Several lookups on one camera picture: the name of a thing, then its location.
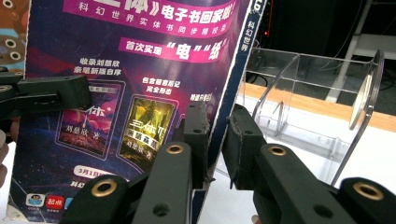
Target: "book cover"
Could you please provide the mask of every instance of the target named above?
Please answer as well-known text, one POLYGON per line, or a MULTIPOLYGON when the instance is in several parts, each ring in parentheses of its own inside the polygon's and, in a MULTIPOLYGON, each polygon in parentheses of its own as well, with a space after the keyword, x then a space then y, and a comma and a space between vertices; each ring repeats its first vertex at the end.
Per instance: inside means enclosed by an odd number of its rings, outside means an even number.
POLYGON ((33 0, 26 76, 84 75, 92 106, 22 118, 9 203, 58 222, 90 179, 149 170, 193 101, 205 102, 214 165, 263 6, 33 0))

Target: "white shelf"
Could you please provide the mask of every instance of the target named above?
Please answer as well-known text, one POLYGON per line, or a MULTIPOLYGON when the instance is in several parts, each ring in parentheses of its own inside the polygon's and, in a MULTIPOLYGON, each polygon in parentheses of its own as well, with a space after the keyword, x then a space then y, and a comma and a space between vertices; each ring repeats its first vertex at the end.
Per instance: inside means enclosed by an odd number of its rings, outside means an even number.
POLYGON ((374 57, 382 49, 386 59, 396 60, 396 35, 366 35, 359 37, 354 55, 374 57))

